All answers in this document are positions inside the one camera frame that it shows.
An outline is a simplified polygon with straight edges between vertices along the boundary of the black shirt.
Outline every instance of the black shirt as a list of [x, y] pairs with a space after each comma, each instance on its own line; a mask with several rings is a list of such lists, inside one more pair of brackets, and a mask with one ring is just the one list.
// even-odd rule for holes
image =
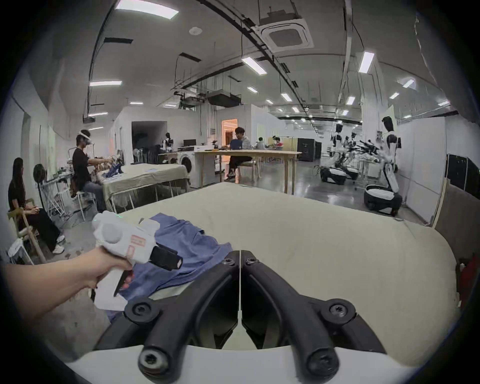
[[78, 190], [82, 190], [87, 181], [92, 181], [90, 173], [88, 173], [88, 156], [80, 149], [75, 149], [72, 156], [73, 163], [73, 179], [77, 184]]

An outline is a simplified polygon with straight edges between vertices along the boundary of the white sneaker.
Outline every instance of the white sneaker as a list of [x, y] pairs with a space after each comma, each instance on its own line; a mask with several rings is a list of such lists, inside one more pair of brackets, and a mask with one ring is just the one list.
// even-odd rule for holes
[[65, 248], [63, 248], [61, 245], [56, 245], [55, 246], [55, 249], [52, 251], [53, 254], [55, 255], [59, 255], [61, 254], [63, 251], [65, 250]]

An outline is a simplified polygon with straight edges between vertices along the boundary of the table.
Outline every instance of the table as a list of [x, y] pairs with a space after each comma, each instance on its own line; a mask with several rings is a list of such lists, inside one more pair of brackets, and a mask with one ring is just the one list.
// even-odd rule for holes
[[[297, 166], [297, 157], [301, 152], [295, 151], [272, 151], [260, 149], [241, 149], [241, 150], [218, 150], [218, 151], [198, 151], [196, 156], [201, 157], [200, 188], [204, 185], [204, 157], [220, 156], [220, 170], [222, 169], [222, 156], [250, 156], [255, 157], [274, 157], [283, 160], [285, 165], [285, 187], [284, 193], [288, 193], [288, 168], [292, 163], [292, 195], [295, 193], [295, 168]], [[223, 181], [222, 172], [220, 172], [220, 182]]]
[[[456, 319], [455, 258], [431, 227], [232, 183], [122, 216], [137, 224], [159, 212], [253, 252], [302, 295], [351, 301], [402, 364], [424, 363]], [[239, 323], [224, 349], [248, 349], [244, 340]]]
[[187, 180], [187, 169], [179, 164], [135, 164], [125, 165], [121, 167], [122, 174], [105, 178], [103, 174], [108, 171], [98, 173], [98, 178], [103, 185], [103, 196], [107, 207], [110, 208], [110, 200], [112, 201], [113, 210], [115, 204], [112, 200], [113, 196], [119, 193], [135, 191], [139, 188], [149, 187], [155, 184], [174, 180]]

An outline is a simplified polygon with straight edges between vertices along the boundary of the fan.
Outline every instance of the fan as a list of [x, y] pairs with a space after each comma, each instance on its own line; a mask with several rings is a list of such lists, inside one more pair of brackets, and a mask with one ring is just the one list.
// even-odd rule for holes
[[40, 196], [40, 201], [43, 205], [42, 193], [40, 192], [40, 184], [47, 178], [47, 171], [45, 170], [42, 164], [37, 164], [33, 168], [33, 180], [36, 182], [36, 186], [38, 188], [38, 195]]

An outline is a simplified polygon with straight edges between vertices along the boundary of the wooden table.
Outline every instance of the wooden table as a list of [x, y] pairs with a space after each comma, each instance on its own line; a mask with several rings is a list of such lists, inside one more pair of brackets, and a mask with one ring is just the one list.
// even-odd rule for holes
[[288, 193], [288, 165], [292, 163], [292, 195], [295, 193], [295, 168], [297, 166], [297, 157], [301, 152], [294, 151], [272, 151], [272, 150], [260, 150], [260, 149], [241, 149], [241, 150], [218, 150], [218, 151], [198, 151], [195, 152], [196, 156], [201, 157], [201, 170], [200, 170], [200, 188], [204, 186], [204, 158], [205, 156], [220, 156], [220, 182], [223, 181], [222, 177], [222, 156], [250, 156], [252, 159], [256, 157], [274, 157], [283, 160], [285, 165], [285, 187], [284, 193]]

